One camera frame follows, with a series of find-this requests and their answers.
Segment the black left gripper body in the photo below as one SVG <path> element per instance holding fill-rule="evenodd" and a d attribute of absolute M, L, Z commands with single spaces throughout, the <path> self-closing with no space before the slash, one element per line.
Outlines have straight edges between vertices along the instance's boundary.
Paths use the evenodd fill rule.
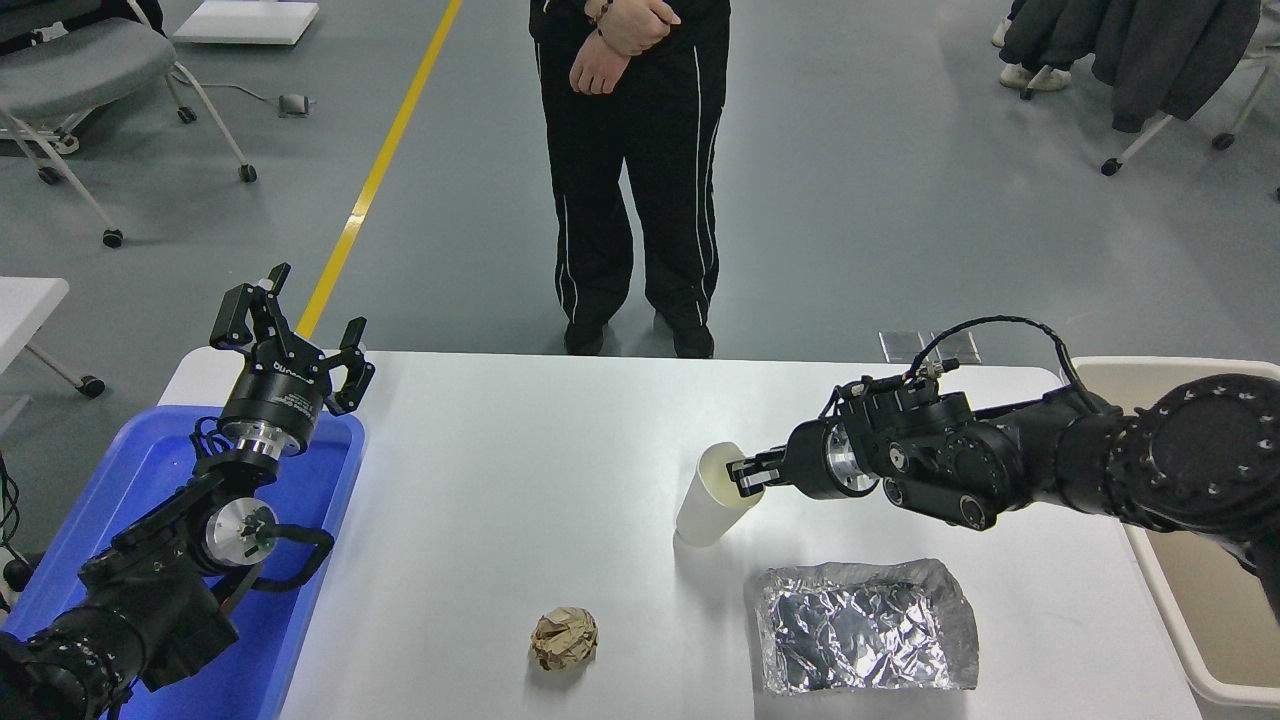
<path fill-rule="evenodd" d="M 257 359 L 243 354 L 244 366 L 219 418 L 228 438 L 250 434 L 252 425 L 280 430 L 288 448 L 307 448 L 314 437 L 323 400 L 332 392 L 326 372 L 317 369 L 321 352 L 296 352 L 283 359 Z"/>

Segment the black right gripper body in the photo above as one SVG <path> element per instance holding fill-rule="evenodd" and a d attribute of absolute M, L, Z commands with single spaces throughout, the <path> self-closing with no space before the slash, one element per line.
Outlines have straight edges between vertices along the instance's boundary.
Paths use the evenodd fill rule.
<path fill-rule="evenodd" d="M 810 420 L 788 437 L 783 479 L 814 500 L 851 497 L 851 447 L 838 420 Z"/>

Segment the person's left hand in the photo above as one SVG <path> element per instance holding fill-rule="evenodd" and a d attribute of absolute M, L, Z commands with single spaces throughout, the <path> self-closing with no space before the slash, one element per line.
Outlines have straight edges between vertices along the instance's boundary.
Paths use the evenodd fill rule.
<path fill-rule="evenodd" d="M 613 49 L 598 31 L 593 31 L 570 68 L 570 88 L 588 96 L 612 95 L 631 61 L 631 55 Z"/>

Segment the person's right hand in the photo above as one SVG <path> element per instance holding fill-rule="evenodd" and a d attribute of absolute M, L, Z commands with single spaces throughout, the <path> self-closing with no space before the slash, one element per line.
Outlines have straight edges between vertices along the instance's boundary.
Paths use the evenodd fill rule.
<path fill-rule="evenodd" d="M 666 1 L 602 1 L 591 18 L 613 49 L 631 56 L 657 46 L 682 23 Z"/>

